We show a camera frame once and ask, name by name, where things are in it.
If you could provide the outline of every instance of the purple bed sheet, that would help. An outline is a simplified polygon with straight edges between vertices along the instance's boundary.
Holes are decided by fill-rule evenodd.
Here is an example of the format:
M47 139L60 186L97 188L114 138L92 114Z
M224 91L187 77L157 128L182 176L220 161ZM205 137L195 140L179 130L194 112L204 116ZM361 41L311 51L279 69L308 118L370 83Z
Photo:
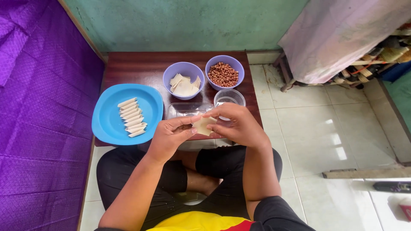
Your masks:
M0 1L0 230L76 230L103 71L57 0Z

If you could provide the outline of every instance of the tiled floor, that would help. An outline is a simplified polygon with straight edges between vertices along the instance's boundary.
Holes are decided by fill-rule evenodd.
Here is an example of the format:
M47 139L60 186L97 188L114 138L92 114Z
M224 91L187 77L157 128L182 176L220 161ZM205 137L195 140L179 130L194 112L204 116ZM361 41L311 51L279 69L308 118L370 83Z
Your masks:
M372 182L381 179L332 180L320 174L395 165L393 151L363 92L314 86L282 93L282 81L274 68L250 68L264 130L282 157L283 198L297 215L317 231L411 230L411 223L396 206L406 195L373 190ZM188 141L180 148L227 144L225 139ZM95 148L81 231L95 229L104 212L95 167L110 149Z

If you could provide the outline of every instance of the bowl of peanuts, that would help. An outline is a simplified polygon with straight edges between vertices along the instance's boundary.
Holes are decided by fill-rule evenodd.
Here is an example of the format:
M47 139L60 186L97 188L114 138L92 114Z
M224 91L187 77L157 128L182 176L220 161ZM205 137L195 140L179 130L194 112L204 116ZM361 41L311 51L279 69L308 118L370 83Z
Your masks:
M208 82L216 90L235 88L244 79L241 63L228 55L211 58L205 65L205 72Z

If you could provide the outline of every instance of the black shorts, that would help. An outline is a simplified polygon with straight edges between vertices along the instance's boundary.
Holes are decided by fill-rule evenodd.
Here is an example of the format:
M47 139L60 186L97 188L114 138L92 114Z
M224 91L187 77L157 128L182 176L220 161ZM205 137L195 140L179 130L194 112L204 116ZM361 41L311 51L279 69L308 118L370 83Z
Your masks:
M249 219L242 188L245 149L245 146L230 146L202 149L199 152L196 160L197 172L223 179L223 182L204 201L193 206L185 205L172 196L172 193L185 192L187 189L187 172L182 162L166 162L141 231L151 229L174 215L189 211ZM282 160L274 149L272 153L279 180ZM101 157L97 164L97 183L106 210L144 155L145 152L137 146L122 146Z

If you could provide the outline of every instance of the hand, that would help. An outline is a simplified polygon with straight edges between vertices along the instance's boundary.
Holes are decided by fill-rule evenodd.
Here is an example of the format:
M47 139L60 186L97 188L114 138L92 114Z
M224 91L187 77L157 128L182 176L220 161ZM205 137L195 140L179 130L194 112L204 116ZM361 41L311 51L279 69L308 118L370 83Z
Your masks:
M247 147L271 147L270 139L246 107L226 102L203 115L205 118L217 116L230 119L231 126L210 124L207 129Z
M200 119L201 116L196 115L160 121L146 155L160 163L165 163L184 141L197 133L197 129L191 128L191 124Z

